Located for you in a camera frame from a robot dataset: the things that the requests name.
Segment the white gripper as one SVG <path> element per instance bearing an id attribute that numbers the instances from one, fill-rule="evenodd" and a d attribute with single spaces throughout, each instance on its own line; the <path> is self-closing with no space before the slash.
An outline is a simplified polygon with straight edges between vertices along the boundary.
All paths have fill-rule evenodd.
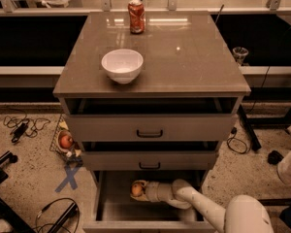
<path id="1" fill-rule="evenodd" d="M 169 183 L 149 182 L 145 180 L 136 180 L 132 185 L 145 187 L 145 195 L 134 196 L 131 198 L 142 202 L 169 202 L 174 198 L 172 187 Z"/>

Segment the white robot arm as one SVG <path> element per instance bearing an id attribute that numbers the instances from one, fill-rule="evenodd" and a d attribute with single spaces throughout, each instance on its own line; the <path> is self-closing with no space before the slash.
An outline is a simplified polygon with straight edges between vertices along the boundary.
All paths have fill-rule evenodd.
<path id="1" fill-rule="evenodd" d="M 291 135 L 291 126 L 287 131 Z M 276 172 L 284 184 L 291 186 L 291 150 L 278 162 Z M 166 202 L 183 210 L 195 208 L 216 233 L 274 233 L 265 207 L 248 195 L 234 197 L 224 209 L 187 181 L 177 179 L 172 183 L 134 181 L 130 196 L 137 201 Z"/>

